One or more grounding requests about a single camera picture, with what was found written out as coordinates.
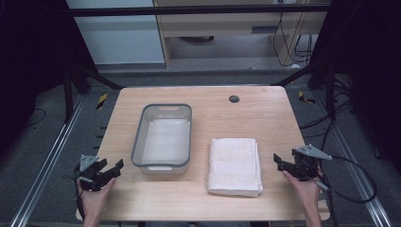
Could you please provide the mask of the clear plastic basin grey rim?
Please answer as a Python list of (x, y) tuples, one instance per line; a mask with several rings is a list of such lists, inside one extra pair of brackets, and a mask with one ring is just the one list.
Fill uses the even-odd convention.
[(191, 154), (192, 108), (149, 104), (142, 113), (131, 162), (144, 174), (184, 174)]

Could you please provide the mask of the aluminium floor rail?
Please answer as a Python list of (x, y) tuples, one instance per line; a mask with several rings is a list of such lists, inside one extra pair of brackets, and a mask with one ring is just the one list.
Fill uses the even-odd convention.
[(322, 148), (324, 148), (326, 144), (327, 136), (332, 134), (334, 142), (338, 147), (340, 158), (345, 162), (359, 195), (363, 200), (365, 200), (364, 205), (367, 207), (375, 226), (392, 227), (392, 222), (377, 197), (377, 188), (375, 187), (373, 178), (357, 162), (357, 159), (348, 146), (340, 128), (336, 125), (337, 113), (348, 108), (350, 106), (350, 101), (344, 101), (343, 103), (334, 101), (336, 113), (335, 119), (331, 119), (325, 109), (325, 94), (321, 91), (313, 91), (312, 95), (315, 97), (316, 103), (321, 108), (323, 114), (327, 116), (328, 126), (323, 135)]
[(26, 224), (29, 221), (34, 208), (36, 207), (39, 198), (43, 194), (48, 179), (59, 160), (61, 152), (63, 151), (71, 131), (77, 122), (85, 99), (86, 95), (78, 95), (78, 100), (73, 106), (73, 112), (70, 119), (62, 125), (58, 137), (56, 138), (51, 150), (47, 154), (46, 159), (44, 160), (44, 163), (35, 178), (35, 181), (30, 187), (22, 205), (13, 217), (9, 227), (26, 227)]

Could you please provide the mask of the black metal stand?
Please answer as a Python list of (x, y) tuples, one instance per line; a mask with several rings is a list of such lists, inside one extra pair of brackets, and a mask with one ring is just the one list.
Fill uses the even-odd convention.
[(310, 89), (318, 89), (325, 83), (325, 109), (331, 119), (335, 119), (334, 106), (334, 83), (335, 83), (335, 67), (330, 61), (314, 61), (308, 66), (296, 71), (286, 79), (282, 79), (272, 84), (272, 86), (287, 86), (292, 81), (310, 74), (307, 86)]
[(80, 94), (88, 94), (91, 90), (91, 86), (86, 80), (87, 77), (94, 79), (113, 90), (123, 89), (123, 86), (103, 78), (98, 72), (92, 71), (79, 64), (69, 64), (63, 73), (65, 123), (71, 120), (74, 113), (72, 85), (76, 86)]

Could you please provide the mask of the light wooden desk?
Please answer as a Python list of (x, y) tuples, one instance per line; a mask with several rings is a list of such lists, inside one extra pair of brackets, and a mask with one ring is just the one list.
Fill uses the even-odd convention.
[[(329, 4), (331, 0), (152, 0), (156, 7)], [(163, 44), (175, 37), (268, 35), (282, 64), (295, 61), (295, 46), (302, 35), (317, 35), (326, 13), (271, 12), (159, 15)]]

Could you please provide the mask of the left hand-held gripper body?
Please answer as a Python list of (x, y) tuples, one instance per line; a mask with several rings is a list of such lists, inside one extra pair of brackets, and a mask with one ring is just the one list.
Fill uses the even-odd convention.
[(102, 181), (100, 172), (95, 172), (94, 163), (99, 162), (98, 156), (82, 154), (78, 165), (75, 167), (75, 176), (80, 180), (81, 186), (87, 191), (99, 191), (108, 181)]

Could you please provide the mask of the person's left hand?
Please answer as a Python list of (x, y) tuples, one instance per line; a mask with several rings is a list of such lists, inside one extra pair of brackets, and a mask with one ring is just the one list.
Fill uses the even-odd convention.
[(82, 188), (80, 180), (77, 180), (78, 192), (86, 216), (98, 215), (103, 212), (115, 182), (116, 178), (111, 178), (99, 191), (87, 191)]

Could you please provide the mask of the black curtain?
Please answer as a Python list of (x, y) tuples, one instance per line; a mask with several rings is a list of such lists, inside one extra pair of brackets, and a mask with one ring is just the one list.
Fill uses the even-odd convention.
[(0, 160), (67, 66), (96, 70), (75, 19), (51, 13), (67, 8), (66, 0), (0, 0)]
[(352, 79), (357, 114), (401, 174), (401, 0), (330, 0), (313, 58)]

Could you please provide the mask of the person's right hand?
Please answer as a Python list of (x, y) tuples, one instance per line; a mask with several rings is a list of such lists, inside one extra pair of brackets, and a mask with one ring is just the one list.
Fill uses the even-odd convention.
[(315, 181), (300, 182), (285, 170), (283, 171), (283, 175), (292, 185), (296, 196), (305, 210), (318, 208), (320, 188)]

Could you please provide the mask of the white cabinet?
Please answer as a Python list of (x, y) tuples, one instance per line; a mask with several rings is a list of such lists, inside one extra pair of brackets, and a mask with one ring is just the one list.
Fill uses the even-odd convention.
[[(152, 7), (152, 0), (66, 0), (70, 9)], [(76, 17), (96, 65), (164, 63), (159, 27), (153, 15)]]

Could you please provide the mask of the white towel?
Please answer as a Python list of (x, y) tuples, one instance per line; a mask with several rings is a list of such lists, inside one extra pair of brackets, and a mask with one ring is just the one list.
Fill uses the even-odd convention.
[(263, 192), (261, 166), (254, 138), (211, 140), (207, 191), (242, 197), (258, 197)]

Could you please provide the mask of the yellow black hazard tape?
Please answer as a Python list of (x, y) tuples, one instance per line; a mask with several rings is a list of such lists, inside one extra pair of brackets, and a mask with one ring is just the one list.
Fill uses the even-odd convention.
[(100, 98), (99, 98), (99, 100), (98, 100), (98, 103), (96, 104), (96, 110), (101, 110), (101, 109), (102, 109), (102, 107), (103, 107), (103, 105), (104, 105), (104, 103), (105, 103), (105, 100), (106, 100), (107, 96), (108, 96), (108, 94), (102, 94), (102, 95), (100, 96)]
[(301, 100), (305, 103), (310, 103), (310, 104), (316, 103), (315, 99), (306, 98), (303, 91), (298, 91), (298, 98), (299, 98), (299, 100)]

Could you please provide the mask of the black horizontal frame bar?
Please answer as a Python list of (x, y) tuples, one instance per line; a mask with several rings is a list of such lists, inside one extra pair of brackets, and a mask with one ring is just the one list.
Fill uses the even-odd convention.
[(227, 6), (179, 6), (112, 9), (69, 9), (65, 13), (74, 17), (91, 16), (142, 16), (142, 15), (189, 15), (215, 13), (271, 13), (271, 12), (321, 12), (329, 11), (330, 4), (292, 5), (227, 5)]

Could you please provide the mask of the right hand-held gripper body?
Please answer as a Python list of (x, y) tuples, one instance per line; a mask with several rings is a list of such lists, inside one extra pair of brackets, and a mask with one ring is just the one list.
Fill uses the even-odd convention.
[(312, 146), (311, 144), (294, 148), (292, 150), (294, 158), (294, 171), (292, 176), (299, 181), (308, 181), (316, 178), (319, 173), (319, 161), (332, 160), (332, 156)]

